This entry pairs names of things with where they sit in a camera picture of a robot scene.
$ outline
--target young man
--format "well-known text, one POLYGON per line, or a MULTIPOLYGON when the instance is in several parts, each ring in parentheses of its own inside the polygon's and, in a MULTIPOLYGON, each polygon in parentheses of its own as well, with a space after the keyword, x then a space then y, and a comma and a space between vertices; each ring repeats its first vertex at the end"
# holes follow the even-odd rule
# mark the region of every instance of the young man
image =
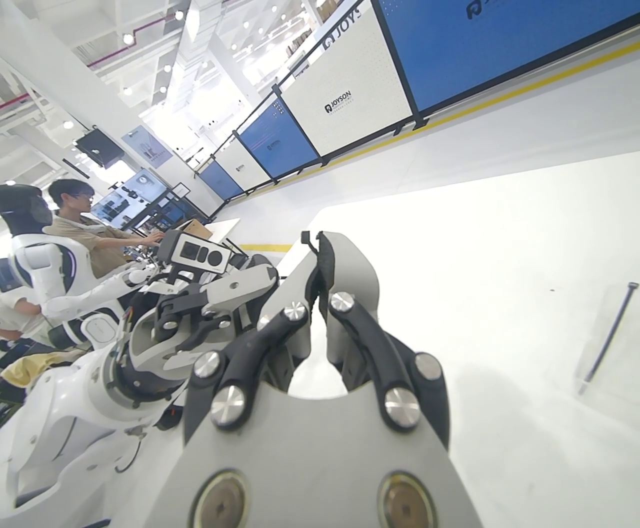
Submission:
POLYGON ((94 194, 93 188, 80 180, 54 181, 49 186, 49 196, 60 209, 53 223, 43 231, 47 235, 71 238, 85 246, 90 253, 93 274, 100 278, 127 264, 123 247, 158 246, 164 233, 137 237, 83 216, 82 213, 91 212, 94 194))

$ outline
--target beige shirt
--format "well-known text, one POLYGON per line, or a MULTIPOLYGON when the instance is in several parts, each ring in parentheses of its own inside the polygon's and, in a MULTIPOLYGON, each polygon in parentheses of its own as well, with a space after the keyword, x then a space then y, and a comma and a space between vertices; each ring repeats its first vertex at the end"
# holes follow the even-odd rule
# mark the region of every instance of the beige shirt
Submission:
MULTIPOLYGON (((80 223, 85 225, 100 225, 99 222, 80 216, 80 223)), ((91 258, 91 267, 96 278, 104 277, 114 269, 127 264, 129 260, 124 256, 122 250, 118 248, 100 249, 96 248, 96 244, 101 238, 134 238, 134 235, 120 231, 110 226, 104 226, 102 233, 92 233, 77 226, 74 222, 55 216, 53 223, 43 229, 47 235, 55 235, 60 237, 71 238, 76 242, 80 242, 89 250, 91 258)))

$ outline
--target man's hand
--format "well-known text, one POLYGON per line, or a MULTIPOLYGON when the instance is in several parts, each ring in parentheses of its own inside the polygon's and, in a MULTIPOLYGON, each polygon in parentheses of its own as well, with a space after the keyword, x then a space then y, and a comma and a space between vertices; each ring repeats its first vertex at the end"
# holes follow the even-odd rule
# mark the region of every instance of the man's hand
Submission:
POLYGON ((160 244, 160 240, 164 238, 164 233, 151 233, 149 236, 142 239, 142 245, 149 248, 157 248, 160 244))

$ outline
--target eyeglasses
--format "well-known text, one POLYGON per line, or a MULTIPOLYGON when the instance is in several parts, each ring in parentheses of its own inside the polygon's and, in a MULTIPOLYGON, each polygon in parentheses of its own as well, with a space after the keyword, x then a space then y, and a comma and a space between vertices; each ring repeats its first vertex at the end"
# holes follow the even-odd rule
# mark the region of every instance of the eyeglasses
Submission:
POLYGON ((93 195, 87 195, 87 194, 84 194, 84 193, 80 193, 79 195, 76 195, 76 198, 86 198, 87 200, 89 200, 90 204, 93 203, 93 195))

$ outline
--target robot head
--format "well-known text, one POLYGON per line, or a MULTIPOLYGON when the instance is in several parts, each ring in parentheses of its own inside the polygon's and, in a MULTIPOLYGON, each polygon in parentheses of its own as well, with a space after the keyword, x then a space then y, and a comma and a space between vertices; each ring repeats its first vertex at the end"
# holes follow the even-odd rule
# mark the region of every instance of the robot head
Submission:
POLYGON ((53 221, 42 191, 31 185, 0 185, 0 216, 12 236, 42 233, 53 221))

